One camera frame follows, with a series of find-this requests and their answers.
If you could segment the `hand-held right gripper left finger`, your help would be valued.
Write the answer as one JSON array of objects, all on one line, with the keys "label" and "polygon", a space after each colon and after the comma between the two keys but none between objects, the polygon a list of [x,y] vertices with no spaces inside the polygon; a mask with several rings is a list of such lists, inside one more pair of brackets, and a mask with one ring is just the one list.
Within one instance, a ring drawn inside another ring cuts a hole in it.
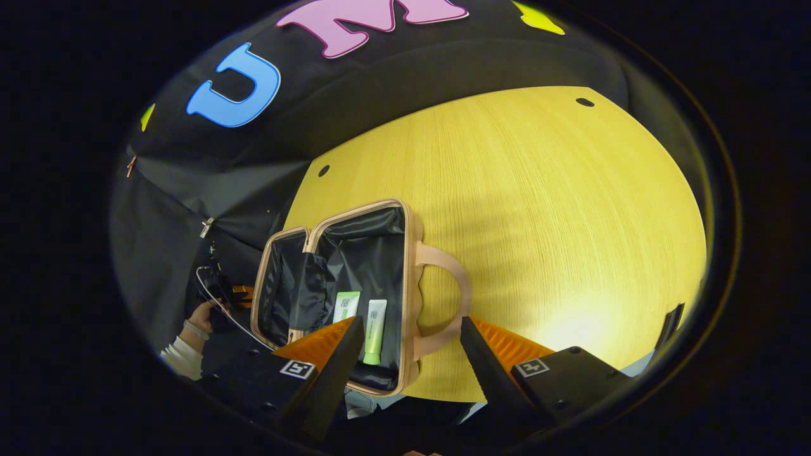
[{"label": "hand-held right gripper left finger", "polygon": [[354,315],[277,350],[237,356],[203,376],[200,387],[263,428],[319,443],[343,401],[364,334]]}]

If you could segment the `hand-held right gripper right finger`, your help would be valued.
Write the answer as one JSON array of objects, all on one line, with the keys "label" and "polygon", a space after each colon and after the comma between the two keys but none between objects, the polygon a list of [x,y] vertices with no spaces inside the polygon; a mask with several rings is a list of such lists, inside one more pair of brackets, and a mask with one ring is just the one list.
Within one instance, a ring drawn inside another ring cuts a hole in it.
[{"label": "hand-held right gripper right finger", "polygon": [[475,317],[463,318],[460,341],[485,395],[474,423],[487,438],[570,432],[634,384],[582,347],[552,350]]}]

